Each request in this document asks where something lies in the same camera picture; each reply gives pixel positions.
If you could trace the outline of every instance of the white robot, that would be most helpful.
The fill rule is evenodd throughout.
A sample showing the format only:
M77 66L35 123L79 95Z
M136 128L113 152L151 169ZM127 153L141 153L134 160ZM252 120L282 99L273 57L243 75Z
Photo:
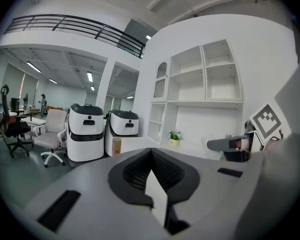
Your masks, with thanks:
M138 137L139 117L131 111L111 110L106 120L104 151L112 157L114 137Z
M103 157L104 113L101 108L79 104L71 106L67 129L67 153L73 166Z

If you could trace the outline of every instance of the small plant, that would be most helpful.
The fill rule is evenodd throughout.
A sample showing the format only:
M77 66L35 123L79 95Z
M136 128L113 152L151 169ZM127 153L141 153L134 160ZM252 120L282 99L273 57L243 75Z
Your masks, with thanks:
M180 131L177 130L171 130L169 131L170 139L178 141L181 139Z

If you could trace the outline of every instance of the office chair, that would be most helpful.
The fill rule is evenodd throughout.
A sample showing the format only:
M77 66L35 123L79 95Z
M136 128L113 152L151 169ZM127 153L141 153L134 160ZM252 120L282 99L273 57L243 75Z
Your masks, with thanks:
M15 143L9 143L8 148L10 150L10 155L12 158L14 158L13 152L18 148L21 147L25 152L26 155L29 156L28 150L25 148L24 145L31 144L34 146L32 141L22 141L20 135L23 135L27 132L30 132L30 127L27 125L26 122L21 122L21 119L26 118L26 115L16 115L14 118L16 119L16 122L9 123L10 115L9 115L9 109L8 109L8 103L7 103L7 94L9 93L9 87L5 84L1 88L1 95L2 95L2 105L3 105L3 120L2 120L2 126L4 135L10 138L11 136L16 137L17 142Z
M48 155L47 159L44 161L44 167L46 168L48 167L48 162L52 157L57 158L63 166L65 165L64 161L58 156L58 154L66 154L67 152L62 150L55 151L55 149L61 148L62 144L67 139L67 129L65 129L66 116L66 111L49 109L45 124L33 128L36 134L34 144L50 149L48 152L41 153L42 159L45 158L45 155ZM45 133L38 135L37 129L41 127L45 127Z

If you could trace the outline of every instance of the potted plant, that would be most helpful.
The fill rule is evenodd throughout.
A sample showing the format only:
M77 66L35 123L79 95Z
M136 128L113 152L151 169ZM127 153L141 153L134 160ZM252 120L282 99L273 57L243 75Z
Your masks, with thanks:
M179 146L180 144L180 139L181 139L181 134L180 131L177 130L171 130L169 131L169 145L171 146Z

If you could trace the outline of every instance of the person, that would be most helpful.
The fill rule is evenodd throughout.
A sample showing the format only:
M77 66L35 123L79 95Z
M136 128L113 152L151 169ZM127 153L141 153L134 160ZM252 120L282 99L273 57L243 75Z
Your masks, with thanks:
M44 117L45 108L47 107L47 101L46 96L44 94L41 94L42 100L39 101L41 103L41 111L40 111L40 118L42 119Z

